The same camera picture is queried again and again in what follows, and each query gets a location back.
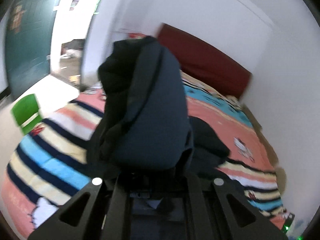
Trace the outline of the brown cardboard beside bed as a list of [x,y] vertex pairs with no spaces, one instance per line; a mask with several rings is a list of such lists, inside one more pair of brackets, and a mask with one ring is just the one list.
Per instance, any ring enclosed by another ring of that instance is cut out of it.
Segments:
[[253,125],[253,129],[255,130],[255,133],[257,134],[260,142],[263,144],[266,152],[267,152],[267,157],[269,162],[273,167],[276,167],[279,163],[278,156],[276,152],[274,151],[274,148],[271,146],[271,144],[268,142],[268,140],[265,138],[263,135],[263,129],[261,124],[259,124],[258,120],[255,118],[253,113],[249,110],[249,108],[245,105],[242,104],[242,111],[244,114],[248,117],[249,121]]

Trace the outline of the dark navy puffer jacket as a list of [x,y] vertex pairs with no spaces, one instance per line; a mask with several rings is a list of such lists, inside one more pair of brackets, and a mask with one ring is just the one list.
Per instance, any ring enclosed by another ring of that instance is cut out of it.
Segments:
[[98,76],[106,103],[86,158],[95,176],[117,181],[102,239],[126,236],[130,190],[188,196],[189,229],[199,239],[229,239],[216,192],[206,202],[199,180],[185,176],[190,167],[215,176],[212,164],[225,160],[229,149],[206,122],[188,115],[174,55],[151,36],[117,41]]

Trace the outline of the green plastic chair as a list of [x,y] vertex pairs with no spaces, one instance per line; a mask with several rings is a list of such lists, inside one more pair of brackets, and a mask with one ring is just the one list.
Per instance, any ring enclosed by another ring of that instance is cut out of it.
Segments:
[[12,107],[11,113],[24,135],[43,119],[35,94],[26,95],[18,100]]

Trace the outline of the striped Hello Kitty blanket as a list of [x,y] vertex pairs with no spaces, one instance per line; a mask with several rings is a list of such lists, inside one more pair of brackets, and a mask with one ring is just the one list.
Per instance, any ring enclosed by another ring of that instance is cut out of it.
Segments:
[[[244,187],[244,194],[280,230],[291,215],[281,201],[267,151],[242,109],[212,87],[182,76],[191,116],[202,119],[229,148],[219,170]],[[2,213],[21,239],[26,239],[88,182],[85,146],[101,117],[101,85],[85,92],[36,122],[15,147],[1,186]]]

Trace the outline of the green door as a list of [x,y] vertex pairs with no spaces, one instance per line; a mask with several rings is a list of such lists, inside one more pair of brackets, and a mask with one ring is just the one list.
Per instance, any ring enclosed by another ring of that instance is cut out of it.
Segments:
[[5,33],[5,67],[13,100],[50,73],[50,48],[60,0],[14,0]]

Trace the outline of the dark red headboard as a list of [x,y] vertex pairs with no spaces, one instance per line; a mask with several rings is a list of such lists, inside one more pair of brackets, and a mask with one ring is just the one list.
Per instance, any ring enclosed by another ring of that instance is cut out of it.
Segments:
[[157,39],[178,59],[181,70],[213,87],[222,95],[241,98],[252,73],[214,46],[168,24]]

